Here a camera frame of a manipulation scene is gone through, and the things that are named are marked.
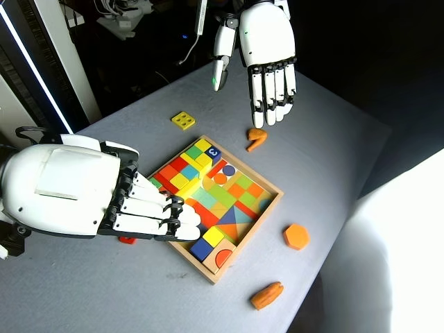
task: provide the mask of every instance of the yellow lego brick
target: yellow lego brick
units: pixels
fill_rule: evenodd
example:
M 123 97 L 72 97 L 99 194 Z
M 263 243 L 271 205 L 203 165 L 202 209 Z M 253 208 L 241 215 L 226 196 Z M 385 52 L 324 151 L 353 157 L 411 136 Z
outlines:
M 200 187 L 201 181 L 199 178 L 191 179 L 182 189 L 176 193 L 176 196 L 180 196 L 183 200 L 187 200 L 197 189 Z
M 219 244 L 219 242 L 223 239 L 223 233 L 220 232 L 216 227 L 211 227 L 208 231 L 203 235 L 204 240 L 208 242 L 213 248 Z
M 196 123 L 196 120 L 192 116 L 183 111 L 171 118 L 171 121 L 182 128 L 182 130 L 187 130 Z
M 196 146 L 202 151 L 207 151 L 207 149 L 210 149 L 211 144 L 205 139 L 200 139 L 194 144 L 194 146 Z
M 189 157 L 186 153 L 180 154 L 181 158 L 191 165 L 193 168 L 195 168 L 197 171 L 199 171 L 199 178 L 202 179 L 203 176 L 209 171 L 203 166 L 201 166 L 199 163 L 197 163 L 195 160 L 193 160 L 191 157 Z
M 187 177 L 185 177 L 184 175 L 182 175 L 181 173 L 178 173 L 177 175 L 175 175 L 174 177 L 172 177 L 172 179 L 170 179 L 169 181 L 171 184 L 173 184 L 174 186 L 176 186 L 178 189 L 183 188 L 186 184 L 188 184 L 189 180 Z
M 204 168 L 208 168 L 208 166 L 210 166 L 208 171 L 211 169 L 211 166 L 213 165 L 213 159 L 205 153 L 200 154 L 198 157 L 196 157 L 195 161 Z

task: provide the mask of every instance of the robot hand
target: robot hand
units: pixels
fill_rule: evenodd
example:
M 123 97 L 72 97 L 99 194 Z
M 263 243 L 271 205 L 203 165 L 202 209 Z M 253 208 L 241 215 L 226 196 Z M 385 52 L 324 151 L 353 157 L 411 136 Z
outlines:
M 287 0 L 251 2 L 254 4 L 240 18 L 229 15 L 219 20 L 212 83 L 215 91 L 225 84 L 239 29 L 241 52 L 248 68 L 253 123 L 261 128 L 264 117 L 268 125 L 274 125 L 293 106 L 296 52 Z
M 22 242 L 29 230 L 84 238 L 200 237 L 194 208 L 178 196 L 159 193 L 137 171 L 136 150 L 80 135 L 49 141 L 58 144 L 34 145 L 0 161 L 0 207 L 15 223 L 8 224 L 8 234 L 6 223 L 0 223 L 0 257 L 5 248 L 10 255 L 22 253 L 16 241 Z

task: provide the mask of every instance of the tabletop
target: tabletop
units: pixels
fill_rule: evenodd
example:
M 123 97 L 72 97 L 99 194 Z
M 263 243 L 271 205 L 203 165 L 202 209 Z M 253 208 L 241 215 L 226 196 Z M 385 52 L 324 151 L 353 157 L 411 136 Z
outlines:
M 82 130 L 140 152 L 147 175 L 207 135 L 285 192 L 215 285 L 169 244 L 116 237 L 51 237 L 34 232 L 26 252 L 0 262 L 4 332 L 285 332 L 338 236 L 388 128 L 297 74 L 298 96 L 268 139 L 247 153 L 252 126 L 248 77 L 234 56 L 228 81 L 213 92 L 212 66 L 142 98 Z M 186 111 L 196 125 L 170 118 Z M 305 226 L 311 242 L 289 248 L 282 231 Z M 274 281 L 284 292 L 256 311 L 249 298 Z

